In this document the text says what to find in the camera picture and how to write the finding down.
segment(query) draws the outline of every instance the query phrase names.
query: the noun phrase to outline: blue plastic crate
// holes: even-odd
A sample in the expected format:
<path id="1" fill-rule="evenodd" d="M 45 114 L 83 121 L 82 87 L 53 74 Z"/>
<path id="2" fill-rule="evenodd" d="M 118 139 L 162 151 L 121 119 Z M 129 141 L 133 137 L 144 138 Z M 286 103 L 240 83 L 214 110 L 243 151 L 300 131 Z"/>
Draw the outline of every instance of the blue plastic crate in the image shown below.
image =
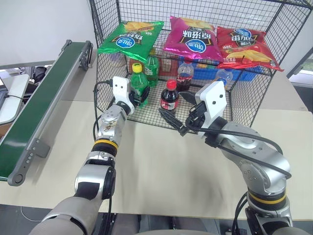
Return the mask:
<path id="1" fill-rule="evenodd" d="M 197 60 L 193 60 L 192 66 L 194 67 L 194 76 L 193 79 L 196 80 L 214 80 L 215 75 L 219 69 L 217 69 L 215 66 L 207 65 L 206 68 L 199 68 L 200 66 L 205 66 L 204 64 L 199 64 L 197 63 Z M 250 70 L 253 70 L 255 72 L 262 72 L 262 67 L 254 67 L 250 68 Z M 233 81 L 235 81 L 238 76 L 240 75 L 241 70 L 231 70 L 233 73 Z M 253 80 L 253 78 L 257 75 L 256 73 L 253 72 L 247 72 L 244 71 L 243 74 L 241 75 L 239 81 L 246 81 L 250 82 Z"/>

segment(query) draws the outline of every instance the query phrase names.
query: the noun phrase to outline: chip bag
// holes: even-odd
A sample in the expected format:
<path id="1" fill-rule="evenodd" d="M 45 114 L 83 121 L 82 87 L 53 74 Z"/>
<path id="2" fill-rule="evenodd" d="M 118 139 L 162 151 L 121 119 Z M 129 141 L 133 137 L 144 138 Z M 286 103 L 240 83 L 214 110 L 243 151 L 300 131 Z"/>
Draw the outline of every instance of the chip bag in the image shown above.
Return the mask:
<path id="1" fill-rule="evenodd" d="M 164 51 L 190 59 L 222 61 L 217 46 L 214 27 L 207 22 L 187 18 L 170 17 L 172 31 L 164 45 Z"/>
<path id="2" fill-rule="evenodd" d="M 244 69 L 264 66 L 283 71 L 264 41 L 266 33 L 245 28 L 217 28 L 218 45 L 223 62 L 219 69 Z"/>
<path id="3" fill-rule="evenodd" d="M 163 21 L 120 23 L 98 48 L 98 54 L 121 52 L 146 63 L 163 25 Z"/>

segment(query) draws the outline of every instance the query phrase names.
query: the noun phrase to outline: white wall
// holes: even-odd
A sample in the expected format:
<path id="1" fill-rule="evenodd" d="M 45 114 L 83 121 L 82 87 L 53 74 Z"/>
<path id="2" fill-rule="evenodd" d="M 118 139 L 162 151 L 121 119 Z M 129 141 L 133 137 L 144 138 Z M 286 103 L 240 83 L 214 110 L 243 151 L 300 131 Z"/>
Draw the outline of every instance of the white wall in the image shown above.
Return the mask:
<path id="1" fill-rule="evenodd" d="M 1 0 L 0 66 L 55 60 L 66 39 L 95 46 L 87 0 Z"/>
<path id="2" fill-rule="evenodd" d="M 287 75 L 311 48 L 313 48 L 313 12 L 281 63 L 280 67 L 285 70 L 284 73 Z"/>

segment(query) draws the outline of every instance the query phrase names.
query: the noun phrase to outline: metal wire basket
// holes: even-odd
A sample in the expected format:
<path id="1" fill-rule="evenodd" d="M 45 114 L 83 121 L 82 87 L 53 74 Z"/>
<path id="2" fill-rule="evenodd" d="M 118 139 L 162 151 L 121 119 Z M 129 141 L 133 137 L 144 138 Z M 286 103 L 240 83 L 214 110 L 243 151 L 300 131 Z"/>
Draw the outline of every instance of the metal wire basket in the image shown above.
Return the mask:
<path id="1" fill-rule="evenodd" d="M 89 0 L 97 46 L 124 21 L 152 22 L 164 21 L 164 27 L 157 41 L 156 57 L 163 66 L 169 66 L 168 74 L 159 77 L 159 83 L 151 88 L 149 104 L 136 109 L 129 120 L 150 125 L 171 128 L 160 116 L 160 95 L 165 89 L 166 80 L 176 78 L 177 67 L 182 58 L 164 52 L 163 45 L 170 33 L 169 17 L 185 17 L 202 20 L 214 26 L 229 28 L 249 28 L 267 32 L 265 41 L 281 63 L 295 38 L 307 20 L 313 7 L 305 0 Z M 121 54 L 99 54 L 97 61 L 97 81 L 113 76 L 130 77 L 131 60 Z M 217 66 L 218 62 L 199 60 L 203 66 Z M 264 67 L 238 70 L 236 80 L 226 89 L 227 107 L 224 118 L 242 125 L 251 126 L 275 71 Z M 192 80 L 190 90 L 198 91 L 212 80 Z M 112 100 L 110 87 L 99 84 L 95 98 L 95 109 L 103 111 Z M 176 118 L 184 122 L 191 104 L 180 99 Z"/>

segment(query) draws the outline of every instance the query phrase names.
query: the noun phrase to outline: yellow ring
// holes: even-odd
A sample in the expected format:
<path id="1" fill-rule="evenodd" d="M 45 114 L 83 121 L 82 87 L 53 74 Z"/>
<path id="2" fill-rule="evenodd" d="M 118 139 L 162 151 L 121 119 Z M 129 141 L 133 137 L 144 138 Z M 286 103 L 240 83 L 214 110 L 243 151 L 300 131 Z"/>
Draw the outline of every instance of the yellow ring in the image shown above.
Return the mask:
<path id="1" fill-rule="evenodd" d="M 258 202 L 261 202 L 261 203 L 263 203 L 263 204 L 270 204 L 270 205 L 280 203 L 280 202 L 282 202 L 282 201 L 286 198 L 286 192 L 285 192 L 284 196 L 282 196 L 280 199 L 275 200 L 275 201 L 262 200 L 262 199 L 260 199 L 260 198 L 258 198 L 258 197 L 256 197 L 256 196 L 252 195 L 250 192 L 249 192 L 249 194 L 250 194 L 250 196 L 251 196 L 254 200 L 256 200 L 256 201 L 258 201 Z"/>
<path id="2" fill-rule="evenodd" d="M 97 140 L 94 145 L 96 145 L 97 143 L 108 143 L 110 145 L 113 145 L 116 149 L 118 149 L 118 146 L 116 143 L 114 143 L 113 141 L 110 140 Z"/>

